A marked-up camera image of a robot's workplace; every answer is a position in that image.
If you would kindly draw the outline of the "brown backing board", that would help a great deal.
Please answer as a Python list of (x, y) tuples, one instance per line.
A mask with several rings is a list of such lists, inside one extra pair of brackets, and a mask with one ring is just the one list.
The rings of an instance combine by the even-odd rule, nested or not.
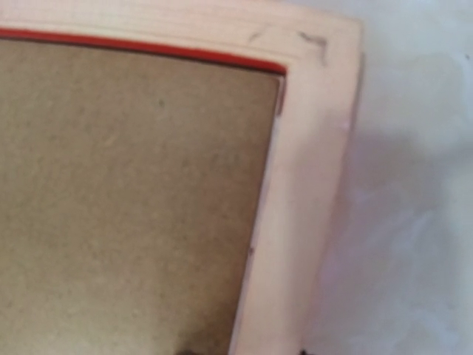
[(226, 354), (279, 75), (1, 42), (1, 352)]

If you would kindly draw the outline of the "red and wood picture frame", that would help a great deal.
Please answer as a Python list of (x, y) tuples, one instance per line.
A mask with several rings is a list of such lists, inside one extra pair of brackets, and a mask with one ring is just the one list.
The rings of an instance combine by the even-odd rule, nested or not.
[(280, 1), (3, 1), (1, 34), (285, 76), (231, 354), (300, 354), (363, 67), (363, 25)]

